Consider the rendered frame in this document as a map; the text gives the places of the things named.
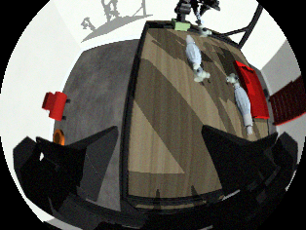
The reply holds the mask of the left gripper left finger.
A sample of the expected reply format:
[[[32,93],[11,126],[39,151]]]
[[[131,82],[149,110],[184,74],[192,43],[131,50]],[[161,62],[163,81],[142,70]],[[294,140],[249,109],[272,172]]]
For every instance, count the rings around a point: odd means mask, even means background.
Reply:
[[[87,199],[96,202],[118,135],[118,127],[112,126],[68,145],[40,136],[35,139],[42,154],[58,164]]]

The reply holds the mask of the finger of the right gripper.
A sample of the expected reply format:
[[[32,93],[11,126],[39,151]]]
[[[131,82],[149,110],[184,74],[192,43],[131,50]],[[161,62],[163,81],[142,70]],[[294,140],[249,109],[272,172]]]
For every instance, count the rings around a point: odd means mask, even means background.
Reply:
[[[200,17],[205,13],[205,11],[211,10],[211,8],[205,7],[203,5],[200,6]]]
[[[200,5],[193,4],[193,3],[191,3],[190,5],[191,5],[191,7],[192,7],[192,9],[193,9],[194,15],[197,16],[198,7],[199,7]],[[195,6],[194,6],[194,5],[195,5]],[[195,8],[194,8],[194,7],[195,7]]]

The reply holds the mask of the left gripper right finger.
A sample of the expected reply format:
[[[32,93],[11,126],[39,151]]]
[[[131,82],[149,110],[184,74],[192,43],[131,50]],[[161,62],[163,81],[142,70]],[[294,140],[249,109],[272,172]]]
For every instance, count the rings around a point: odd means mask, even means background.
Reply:
[[[224,196],[239,185],[258,162],[264,150],[274,144],[278,133],[250,141],[217,128],[203,125],[202,137],[218,174]]]

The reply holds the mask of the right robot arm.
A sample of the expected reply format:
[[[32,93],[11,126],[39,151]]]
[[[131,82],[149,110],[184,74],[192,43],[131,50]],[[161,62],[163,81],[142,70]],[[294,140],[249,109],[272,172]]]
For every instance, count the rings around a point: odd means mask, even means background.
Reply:
[[[219,1],[218,0],[202,0],[206,5],[210,5],[212,7],[214,6],[219,6]],[[179,4],[178,4],[179,3]],[[174,12],[177,14],[176,15],[176,21],[179,22],[187,22],[185,20],[186,15],[190,15],[189,12],[191,12],[190,5],[187,1],[181,1],[179,0],[178,3],[176,4],[176,7],[174,8]]]

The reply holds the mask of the red tray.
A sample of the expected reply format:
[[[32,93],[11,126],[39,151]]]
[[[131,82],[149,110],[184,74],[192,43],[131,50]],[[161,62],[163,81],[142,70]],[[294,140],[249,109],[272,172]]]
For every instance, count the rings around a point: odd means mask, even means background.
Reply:
[[[236,60],[234,60],[233,65],[238,73],[242,87],[249,97],[251,118],[270,118],[266,98],[255,71],[238,61],[236,62]]]

